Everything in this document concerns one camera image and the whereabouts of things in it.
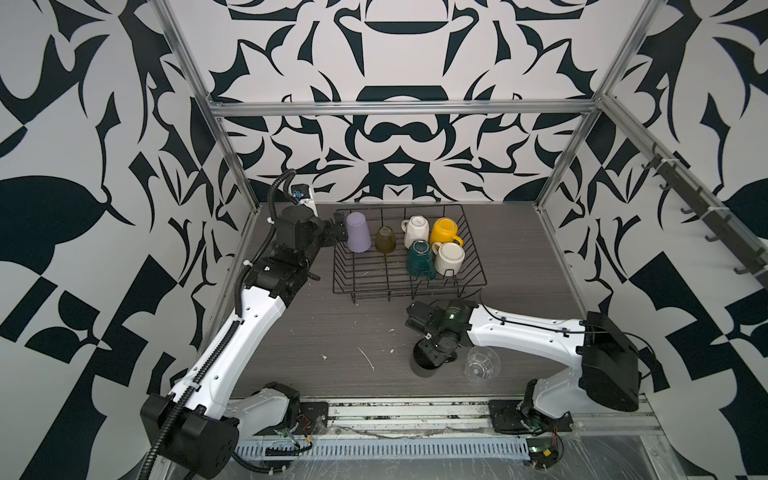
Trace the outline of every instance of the cable tie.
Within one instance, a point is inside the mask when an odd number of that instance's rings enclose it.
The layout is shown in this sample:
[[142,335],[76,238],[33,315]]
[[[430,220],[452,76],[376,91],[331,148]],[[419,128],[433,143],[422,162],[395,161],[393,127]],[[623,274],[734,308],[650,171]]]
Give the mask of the cable tie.
[[195,392],[200,389],[200,383],[195,382],[194,378],[187,377],[181,381],[181,384],[184,386],[193,386]]

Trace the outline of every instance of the wire dish rack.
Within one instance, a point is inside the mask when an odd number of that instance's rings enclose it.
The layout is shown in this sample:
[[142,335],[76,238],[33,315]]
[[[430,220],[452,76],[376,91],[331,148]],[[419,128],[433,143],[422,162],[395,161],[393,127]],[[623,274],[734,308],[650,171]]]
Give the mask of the wire dish rack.
[[[488,281],[480,263],[475,241],[464,215],[464,207],[458,204],[377,206],[338,209],[346,218],[352,212],[366,216],[372,244],[380,227],[390,227],[395,233],[397,247],[392,253],[379,253],[371,246],[363,253],[353,253],[346,243],[338,243],[333,251],[333,292],[349,294],[352,301],[365,298],[392,298],[393,296],[435,295],[455,293],[462,296],[468,287],[484,286]],[[429,222],[430,231],[435,220],[447,217],[458,225],[458,235],[464,240],[465,259],[458,275],[442,276],[434,280],[425,276],[410,276],[406,269],[408,249],[403,244],[405,233],[400,224],[415,215]]]

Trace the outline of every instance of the perforated metal channel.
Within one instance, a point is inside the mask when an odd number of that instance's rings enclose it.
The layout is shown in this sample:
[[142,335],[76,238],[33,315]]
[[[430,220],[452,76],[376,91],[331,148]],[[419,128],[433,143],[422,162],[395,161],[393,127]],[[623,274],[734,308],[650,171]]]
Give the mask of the perforated metal channel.
[[[261,460],[271,440],[244,440],[237,453],[244,458]],[[529,460],[524,439],[316,439],[305,460],[376,460],[428,458],[509,458]],[[267,457],[277,460],[282,457]]]

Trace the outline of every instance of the wood grain table surface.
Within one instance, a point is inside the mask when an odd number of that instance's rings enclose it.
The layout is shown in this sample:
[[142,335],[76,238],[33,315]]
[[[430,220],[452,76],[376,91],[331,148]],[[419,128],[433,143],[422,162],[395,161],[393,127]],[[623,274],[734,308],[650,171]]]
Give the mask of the wood grain table surface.
[[[320,205],[319,215],[329,219],[338,208],[350,204]],[[486,304],[531,316],[580,317],[532,204],[468,204],[464,209],[488,280],[482,291]],[[265,206],[249,256],[266,236],[267,216]],[[304,397],[517,395],[528,380],[546,378],[563,368],[548,359],[497,349],[501,374],[477,386],[464,377],[468,349],[462,348],[456,362],[440,367],[429,379],[419,378],[409,367],[412,348],[420,339],[405,326],[410,297],[353,303],[349,295],[334,294],[330,247],[320,251],[311,270],[322,279],[309,280],[275,322],[243,371],[233,397],[249,396],[272,381],[291,386]],[[416,297],[427,303],[438,298],[450,295]]]

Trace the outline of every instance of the lavender cup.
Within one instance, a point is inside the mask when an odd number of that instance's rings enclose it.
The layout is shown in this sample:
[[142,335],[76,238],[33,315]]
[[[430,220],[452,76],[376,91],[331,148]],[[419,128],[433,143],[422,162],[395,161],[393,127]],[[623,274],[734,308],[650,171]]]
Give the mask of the lavender cup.
[[346,246],[354,253],[362,253],[371,247],[371,231],[368,230],[366,216],[352,212],[346,216]]

